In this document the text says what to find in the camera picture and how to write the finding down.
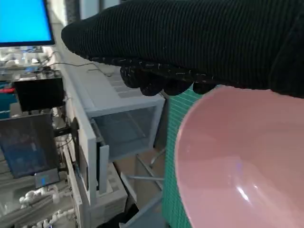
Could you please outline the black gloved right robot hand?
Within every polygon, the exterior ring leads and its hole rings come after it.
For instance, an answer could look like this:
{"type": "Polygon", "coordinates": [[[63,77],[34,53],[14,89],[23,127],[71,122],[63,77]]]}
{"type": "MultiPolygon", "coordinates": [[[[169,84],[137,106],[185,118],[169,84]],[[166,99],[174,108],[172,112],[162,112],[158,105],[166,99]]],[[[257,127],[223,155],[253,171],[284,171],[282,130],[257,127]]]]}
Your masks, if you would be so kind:
{"type": "Polygon", "coordinates": [[[118,66],[145,96],[218,85],[304,96],[301,0],[129,0],[61,38],[84,59],[118,66]]]}

